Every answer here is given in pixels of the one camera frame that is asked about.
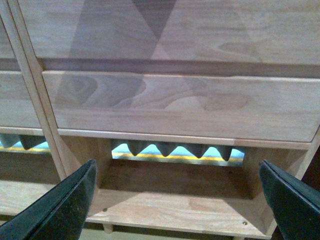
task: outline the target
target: wooden board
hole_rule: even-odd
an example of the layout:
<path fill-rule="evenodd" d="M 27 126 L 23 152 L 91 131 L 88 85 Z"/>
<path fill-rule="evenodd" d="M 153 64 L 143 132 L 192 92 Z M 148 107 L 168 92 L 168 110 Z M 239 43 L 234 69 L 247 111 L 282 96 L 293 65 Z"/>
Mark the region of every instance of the wooden board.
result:
<path fill-rule="evenodd" d="M 0 71 L 0 126 L 40 128 L 21 72 Z"/>
<path fill-rule="evenodd" d="M 77 129 L 58 129 L 61 136 L 90 137 L 104 139 L 124 139 L 141 140 L 205 145 L 228 145 L 243 147 L 262 147 L 276 149 L 299 149 L 308 150 L 310 142 L 296 141 L 271 141 L 271 140 L 253 140 L 241 138 L 221 138 L 221 137 L 202 137 L 202 136 L 182 136 L 172 134 L 151 134 L 151 133 L 132 133 L 117 131 L 95 131 L 95 130 L 77 130 Z"/>
<path fill-rule="evenodd" d="M 43 72 L 61 129 L 310 142 L 320 80 Z"/>
<path fill-rule="evenodd" d="M 265 238 L 241 168 L 114 160 L 104 180 L 89 222 Z"/>
<path fill-rule="evenodd" d="M 15 59 L 14 52 L 6 33 L 6 29 L 0 17 L 0 61 L 1 59 Z"/>
<path fill-rule="evenodd" d="M 19 4 L 39 58 L 320 64 L 317 0 Z"/>

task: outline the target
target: wooden shelf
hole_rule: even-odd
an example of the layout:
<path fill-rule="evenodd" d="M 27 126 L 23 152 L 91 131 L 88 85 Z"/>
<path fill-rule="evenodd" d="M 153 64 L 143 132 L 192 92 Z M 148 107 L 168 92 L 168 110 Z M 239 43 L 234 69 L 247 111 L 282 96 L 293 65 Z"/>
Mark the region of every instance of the wooden shelf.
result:
<path fill-rule="evenodd" d="M 114 160 L 87 221 L 268 239 L 240 168 Z"/>

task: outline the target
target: wooden post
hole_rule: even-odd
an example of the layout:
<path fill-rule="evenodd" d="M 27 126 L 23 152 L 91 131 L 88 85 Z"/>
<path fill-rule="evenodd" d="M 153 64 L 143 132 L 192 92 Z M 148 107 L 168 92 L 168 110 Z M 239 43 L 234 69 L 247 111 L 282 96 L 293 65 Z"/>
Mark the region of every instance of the wooden post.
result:
<path fill-rule="evenodd" d="M 112 224 L 102 224 L 104 232 L 106 234 L 111 234 L 114 231 L 114 226 Z"/>

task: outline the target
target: wooden frame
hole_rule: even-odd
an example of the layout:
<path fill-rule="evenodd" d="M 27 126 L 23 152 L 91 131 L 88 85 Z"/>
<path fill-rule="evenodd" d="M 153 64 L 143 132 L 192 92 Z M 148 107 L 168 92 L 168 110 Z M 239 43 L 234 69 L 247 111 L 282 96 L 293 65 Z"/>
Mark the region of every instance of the wooden frame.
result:
<path fill-rule="evenodd" d="M 320 145 L 319 130 L 311 142 L 298 142 L 58 128 L 43 79 L 44 69 L 35 55 L 18 1 L 0 0 L 0 13 L 41 126 L 41 129 L 0 126 L 0 132 L 43 134 L 61 180 L 88 159 L 97 160 L 98 184 L 88 222 L 104 224 L 106 233 L 112 231 L 112 225 L 124 225 L 234 236 L 234 239 L 271 238 L 276 223 L 259 183 L 259 162 L 272 161 L 301 179 Z M 120 164 L 112 161 L 111 138 L 244 146 L 246 153 L 243 167 L 237 172 L 214 166 L 177 168 L 169 163 L 127 161 Z M 128 179 L 131 185 L 125 184 Z M 180 185 L 172 188 L 169 180 Z M 201 186 L 215 188 L 209 191 Z M 46 183 L 14 185 L 1 180 L 0 189 L 6 195 L 1 198 L 0 213 L 17 214 L 51 187 Z M 17 194 L 18 188 L 33 194 L 24 198 Z"/>

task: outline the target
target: wooden cabinet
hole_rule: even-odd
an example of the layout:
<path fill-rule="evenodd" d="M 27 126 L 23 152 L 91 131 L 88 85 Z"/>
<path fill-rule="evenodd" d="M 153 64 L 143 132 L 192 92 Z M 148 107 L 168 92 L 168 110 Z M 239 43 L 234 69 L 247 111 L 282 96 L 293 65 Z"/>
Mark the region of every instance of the wooden cabinet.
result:
<path fill-rule="evenodd" d="M 259 162 L 302 178 L 320 144 L 318 1 L 0 3 L 21 71 L 2 77 L 15 68 L 3 57 L 1 97 L 33 104 L 0 105 L 1 130 L 43 131 L 60 179 L 97 160 L 88 222 L 270 239 Z M 110 139 L 241 146 L 245 157 L 240 168 L 116 161 Z"/>

